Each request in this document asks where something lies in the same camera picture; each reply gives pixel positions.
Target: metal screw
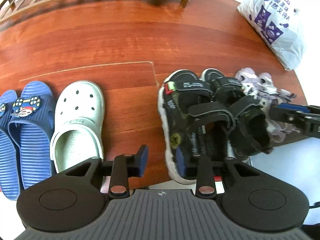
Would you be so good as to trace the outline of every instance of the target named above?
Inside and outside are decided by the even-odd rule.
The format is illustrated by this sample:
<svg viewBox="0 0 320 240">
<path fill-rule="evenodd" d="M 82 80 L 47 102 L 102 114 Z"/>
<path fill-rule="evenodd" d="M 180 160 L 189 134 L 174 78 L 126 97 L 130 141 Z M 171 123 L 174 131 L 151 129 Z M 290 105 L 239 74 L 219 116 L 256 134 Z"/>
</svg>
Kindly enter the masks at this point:
<svg viewBox="0 0 320 240">
<path fill-rule="evenodd" d="M 212 195 L 214 193 L 214 188 L 210 186 L 202 186 L 199 188 L 201 195 Z"/>
<path fill-rule="evenodd" d="M 115 195 L 122 195 L 127 191 L 124 186 L 113 186 L 111 188 L 111 192 Z"/>
</svg>

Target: velcro strap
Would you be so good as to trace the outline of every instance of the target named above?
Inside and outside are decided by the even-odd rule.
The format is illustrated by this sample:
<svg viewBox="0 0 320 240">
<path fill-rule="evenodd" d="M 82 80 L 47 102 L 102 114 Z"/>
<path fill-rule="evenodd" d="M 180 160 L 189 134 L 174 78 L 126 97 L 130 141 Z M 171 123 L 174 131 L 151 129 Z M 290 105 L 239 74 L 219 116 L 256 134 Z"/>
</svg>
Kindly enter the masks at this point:
<svg viewBox="0 0 320 240">
<path fill-rule="evenodd" d="M 166 85 L 167 95 L 173 91 L 188 91 L 189 93 L 203 96 L 212 94 L 210 84 L 200 80 L 197 82 L 169 81 Z"/>
<path fill-rule="evenodd" d="M 189 108 L 189 114 L 195 118 L 194 122 L 188 127 L 189 130 L 195 130 L 203 125 L 225 121 L 227 123 L 227 129 L 233 130 L 236 122 L 228 109 L 219 102 L 202 103 L 191 106 Z"/>
<path fill-rule="evenodd" d="M 239 126 L 241 133 L 247 138 L 247 140 L 256 150 L 269 154 L 272 151 L 272 148 L 262 148 L 261 144 L 258 141 L 256 141 L 253 138 L 253 136 L 247 132 L 246 125 L 245 125 L 245 123 L 248 122 L 249 119 L 253 119 L 254 117 L 261 114 L 262 114 L 261 110 L 253 109 L 250 112 L 249 116 L 245 116 L 245 115 L 241 116 L 238 120 L 237 125 Z"/>
<path fill-rule="evenodd" d="M 239 80 L 233 77 L 219 77 L 215 80 L 212 80 L 211 84 L 215 90 L 225 86 L 236 86 L 242 88 L 242 84 L 239 82 Z"/>
<path fill-rule="evenodd" d="M 253 96 L 244 96 L 229 107 L 229 111 L 235 118 L 239 117 L 251 106 L 260 106 L 259 101 Z"/>
</svg>

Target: blue slipper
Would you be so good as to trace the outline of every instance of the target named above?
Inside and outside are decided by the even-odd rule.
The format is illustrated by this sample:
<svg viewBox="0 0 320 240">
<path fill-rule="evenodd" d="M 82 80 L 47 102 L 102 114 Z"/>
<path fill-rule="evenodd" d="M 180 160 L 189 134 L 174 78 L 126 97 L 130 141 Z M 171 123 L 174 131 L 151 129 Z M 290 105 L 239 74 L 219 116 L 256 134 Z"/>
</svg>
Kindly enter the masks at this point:
<svg viewBox="0 0 320 240">
<path fill-rule="evenodd" d="M 17 149 L 8 133 L 12 105 L 17 99 L 14 90 L 8 90 L 0 97 L 0 187 L 10 200 L 17 200 L 20 194 L 19 161 Z"/>
<path fill-rule="evenodd" d="M 20 148 L 25 189 L 52 175 L 50 139 L 54 131 L 55 104 L 50 88 L 41 81 L 32 81 L 12 106 L 8 131 Z"/>
</svg>

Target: purple shoe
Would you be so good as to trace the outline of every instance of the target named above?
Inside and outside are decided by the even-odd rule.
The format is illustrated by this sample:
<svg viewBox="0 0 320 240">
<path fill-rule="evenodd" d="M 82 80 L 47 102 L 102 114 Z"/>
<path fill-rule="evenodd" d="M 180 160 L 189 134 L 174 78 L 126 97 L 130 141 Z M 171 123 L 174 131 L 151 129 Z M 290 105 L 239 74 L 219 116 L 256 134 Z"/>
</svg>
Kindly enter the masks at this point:
<svg viewBox="0 0 320 240">
<path fill-rule="evenodd" d="M 271 106 L 276 106 L 281 103 L 290 103 L 296 95 L 283 89 L 277 91 L 277 88 L 274 87 L 271 75 L 266 72 L 259 75 L 256 87 L 259 90 L 257 98 L 260 99 L 260 104 L 263 106 L 262 110 L 266 115 L 266 122 L 268 124 L 267 131 L 271 140 L 280 143 L 285 139 L 287 134 L 300 132 L 292 124 L 271 120 L 268 114 Z"/>
<path fill-rule="evenodd" d="M 256 86 L 258 83 L 258 77 L 252 68 L 246 67 L 240 69 L 236 73 L 235 78 L 243 85 L 245 95 L 257 98 L 258 90 L 256 89 Z"/>
</svg>

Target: white floor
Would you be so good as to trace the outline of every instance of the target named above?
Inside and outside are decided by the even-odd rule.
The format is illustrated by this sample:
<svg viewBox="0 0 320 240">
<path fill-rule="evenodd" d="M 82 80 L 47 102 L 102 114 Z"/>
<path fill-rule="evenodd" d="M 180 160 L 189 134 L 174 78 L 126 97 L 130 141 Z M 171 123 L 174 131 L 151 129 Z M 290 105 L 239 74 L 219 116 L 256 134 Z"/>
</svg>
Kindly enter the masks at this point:
<svg viewBox="0 0 320 240">
<path fill-rule="evenodd" d="M 320 76 L 318 53 L 320 46 L 319 0 L 295 0 L 304 15 L 305 39 L 307 51 L 301 65 L 295 70 L 309 105 L 320 106 L 320 97 L 316 87 Z M 279 179 L 300 188 L 309 198 L 310 204 L 320 201 L 320 140 L 309 138 L 291 145 L 277 147 L 271 155 L 260 154 L 252 157 L 252 165 Z M 157 189 L 183 188 L 169 181 L 152 186 Z M 0 193 L 0 236 L 3 240 L 12 240 L 24 227 L 16 211 L 16 202 L 7 200 Z M 320 208 L 310 210 L 306 224 L 320 223 Z"/>
</svg>

